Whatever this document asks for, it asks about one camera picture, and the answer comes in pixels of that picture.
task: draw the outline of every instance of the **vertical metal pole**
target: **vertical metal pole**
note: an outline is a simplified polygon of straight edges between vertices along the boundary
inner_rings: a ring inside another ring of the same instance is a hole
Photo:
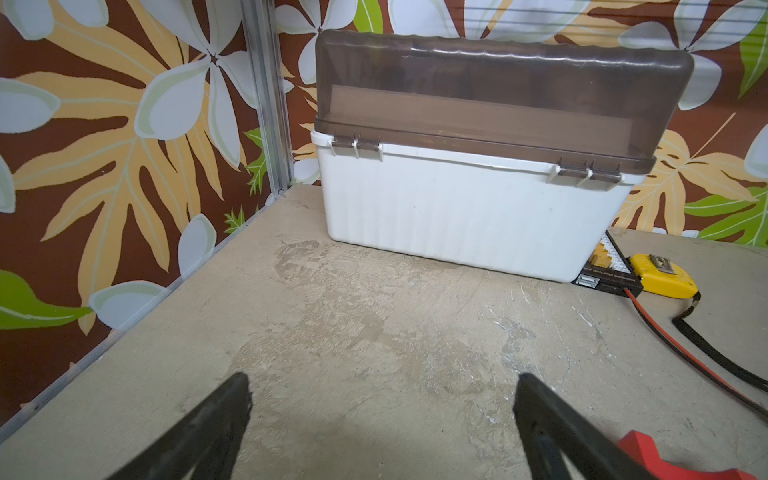
[[[243,28],[250,54],[266,172],[274,196],[285,193],[293,181],[288,110],[283,92],[280,43],[274,0],[242,0]]]

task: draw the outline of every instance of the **storage box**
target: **storage box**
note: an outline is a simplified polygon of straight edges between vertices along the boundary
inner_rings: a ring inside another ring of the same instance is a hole
[[[570,282],[652,170],[692,67],[682,51],[324,31],[329,235]]]

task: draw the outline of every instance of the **wall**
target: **wall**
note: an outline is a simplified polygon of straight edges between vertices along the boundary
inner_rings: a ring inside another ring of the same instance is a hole
[[[401,35],[683,49],[694,74],[614,225],[768,246],[768,27],[764,0],[277,0],[296,177],[319,177],[315,37]]]
[[[270,194],[239,0],[3,8],[0,423]]]

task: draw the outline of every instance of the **metal frame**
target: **metal frame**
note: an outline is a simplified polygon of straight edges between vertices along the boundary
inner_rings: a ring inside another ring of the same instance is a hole
[[[276,197],[293,182],[293,154],[274,0],[242,0],[243,29],[250,55],[266,172]]]
[[[571,480],[560,452],[585,478],[655,480],[531,373],[520,375],[513,410],[534,480]]]
[[[251,406],[248,376],[235,373],[108,480],[227,480]]]

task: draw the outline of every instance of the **green leaf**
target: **green leaf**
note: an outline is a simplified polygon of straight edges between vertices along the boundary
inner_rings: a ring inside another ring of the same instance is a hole
[[[757,198],[751,207],[723,218],[699,232],[699,238],[719,240],[739,232],[743,235],[736,243],[768,247],[768,187],[749,187],[750,193]]]
[[[235,216],[235,210],[231,210],[231,213],[224,214],[224,218],[226,219],[224,223],[229,225],[230,227],[227,228],[224,233],[233,233],[235,230],[243,226],[243,223],[245,223],[245,215],[243,214],[243,206],[240,205],[240,214]]]
[[[60,326],[92,311],[87,306],[56,306],[41,302],[23,278],[0,270],[0,329]]]
[[[357,0],[357,13],[352,22],[357,31],[384,33],[384,20],[379,0]]]
[[[720,195],[710,195],[697,202],[685,204],[685,213],[695,217],[714,217],[715,215],[732,214],[753,203],[745,200],[731,200]]]
[[[261,155],[248,164],[246,169],[253,174],[248,185],[250,185],[250,194],[253,195],[257,191],[261,193],[261,189],[264,186],[264,175],[266,175],[266,155],[264,154],[264,142],[261,137],[261,128],[254,128],[251,131],[244,132],[246,137],[250,138],[260,149]]]
[[[752,88],[752,85],[768,68],[768,11],[741,42],[741,63],[744,64],[744,76],[741,79],[739,98]]]

